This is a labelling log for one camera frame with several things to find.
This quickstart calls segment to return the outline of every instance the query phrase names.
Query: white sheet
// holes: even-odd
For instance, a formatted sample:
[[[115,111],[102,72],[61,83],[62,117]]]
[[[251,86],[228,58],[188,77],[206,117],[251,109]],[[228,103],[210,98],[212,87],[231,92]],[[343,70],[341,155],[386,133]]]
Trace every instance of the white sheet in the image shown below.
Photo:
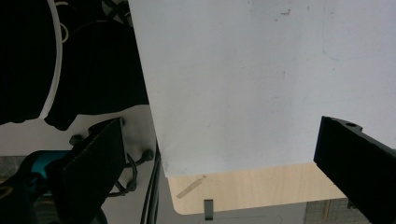
[[[313,160],[321,116],[396,146],[396,2],[129,0],[167,176]]]

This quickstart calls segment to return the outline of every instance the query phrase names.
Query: wooden surface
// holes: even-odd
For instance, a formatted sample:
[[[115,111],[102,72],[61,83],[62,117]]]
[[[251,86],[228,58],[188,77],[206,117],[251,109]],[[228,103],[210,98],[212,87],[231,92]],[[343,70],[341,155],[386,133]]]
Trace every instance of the wooden surface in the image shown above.
[[[313,162],[168,181],[175,210],[182,215],[203,213],[205,199],[213,199],[219,212],[345,197]]]

